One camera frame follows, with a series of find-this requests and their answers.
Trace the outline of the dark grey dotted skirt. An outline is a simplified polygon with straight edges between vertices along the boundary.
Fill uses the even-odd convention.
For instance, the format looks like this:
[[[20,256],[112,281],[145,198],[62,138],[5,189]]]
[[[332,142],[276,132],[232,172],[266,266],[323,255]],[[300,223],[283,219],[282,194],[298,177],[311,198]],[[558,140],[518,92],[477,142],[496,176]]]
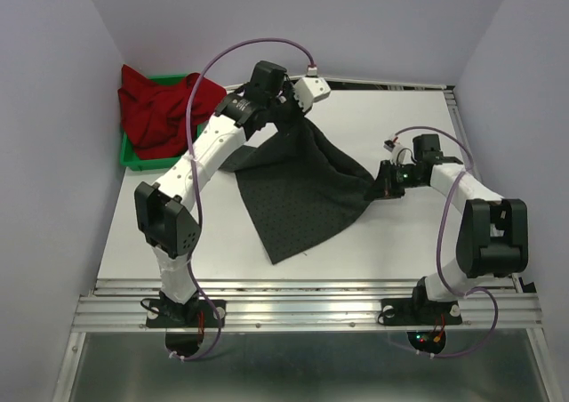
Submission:
[[[335,237],[370,205],[373,176],[307,118],[220,168],[233,173],[272,264]]]

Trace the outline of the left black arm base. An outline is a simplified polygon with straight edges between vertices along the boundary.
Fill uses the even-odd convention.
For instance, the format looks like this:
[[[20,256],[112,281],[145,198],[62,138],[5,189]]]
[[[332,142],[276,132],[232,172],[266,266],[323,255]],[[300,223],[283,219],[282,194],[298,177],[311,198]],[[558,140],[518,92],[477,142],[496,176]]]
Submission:
[[[140,306],[146,311],[146,327],[150,329],[219,326],[218,318],[209,304],[196,297],[186,304],[175,303],[165,298],[143,298]]]

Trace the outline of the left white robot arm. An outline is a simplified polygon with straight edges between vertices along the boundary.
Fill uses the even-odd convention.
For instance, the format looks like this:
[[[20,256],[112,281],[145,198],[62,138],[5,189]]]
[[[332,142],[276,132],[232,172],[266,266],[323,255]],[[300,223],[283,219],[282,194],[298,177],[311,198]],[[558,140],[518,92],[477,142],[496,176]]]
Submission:
[[[330,89],[314,70],[293,82],[285,68],[258,62],[248,83],[227,94],[205,129],[177,163],[154,183],[134,191],[139,231],[152,247],[160,272],[167,315],[180,326],[197,317],[197,287],[188,261],[201,236],[201,190],[225,160],[268,124],[288,128]]]

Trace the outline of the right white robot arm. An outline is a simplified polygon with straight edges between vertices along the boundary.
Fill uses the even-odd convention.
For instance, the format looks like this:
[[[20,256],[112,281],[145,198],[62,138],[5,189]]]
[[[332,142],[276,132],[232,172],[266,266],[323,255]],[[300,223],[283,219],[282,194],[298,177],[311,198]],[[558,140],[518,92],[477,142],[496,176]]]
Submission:
[[[413,139],[413,157],[397,137],[385,141],[391,157],[380,163],[368,193],[372,200],[397,199],[407,189],[430,187],[445,197],[436,246],[436,272],[423,277],[409,301],[412,317],[429,322],[452,302],[473,293],[492,277],[524,271],[529,261],[528,212],[524,201],[505,198],[477,180],[458,158],[447,156],[434,133]],[[455,255],[442,263],[442,242],[448,213],[461,213]]]

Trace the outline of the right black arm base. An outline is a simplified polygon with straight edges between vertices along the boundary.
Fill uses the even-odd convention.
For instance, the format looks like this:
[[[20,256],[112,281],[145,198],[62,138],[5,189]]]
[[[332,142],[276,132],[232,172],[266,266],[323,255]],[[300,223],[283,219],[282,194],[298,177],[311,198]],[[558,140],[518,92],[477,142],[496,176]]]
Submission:
[[[384,326],[457,326],[462,317],[456,301],[425,301],[418,306],[411,298],[384,298],[377,321]]]

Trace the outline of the white back wall trim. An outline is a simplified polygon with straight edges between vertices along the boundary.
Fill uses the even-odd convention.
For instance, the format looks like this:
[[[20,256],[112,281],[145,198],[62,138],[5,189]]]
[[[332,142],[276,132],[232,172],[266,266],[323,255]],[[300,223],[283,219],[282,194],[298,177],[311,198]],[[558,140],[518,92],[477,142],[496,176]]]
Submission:
[[[351,91],[451,91],[452,85],[411,83],[384,80],[355,79],[327,76],[326,82],[332,90]]]

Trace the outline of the aluminium rail frame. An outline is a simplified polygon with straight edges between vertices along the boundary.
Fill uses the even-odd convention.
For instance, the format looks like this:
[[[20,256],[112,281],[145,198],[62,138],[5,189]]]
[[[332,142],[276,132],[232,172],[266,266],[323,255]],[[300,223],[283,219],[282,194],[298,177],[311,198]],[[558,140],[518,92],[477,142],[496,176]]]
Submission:
[[[459,305],[449,350],[486,333],[470,355],[434,360],[404,350],[401,329],[380,326],[381,300],[407,296],[435,269],[445,203],[433,189],[373,203],[337,237],[272,264],[235,178],[204,189],[196,274],[227,303],[220,343],[198,362],[170,359],[164,331],[146,325],[140,299],[160,286],[156,259],[134,219],[135,187],[159,171],[127,170],[94,288],[76,307],[54,397],[58,401],[387,400],[558,401],[538,297],[516,277]]]

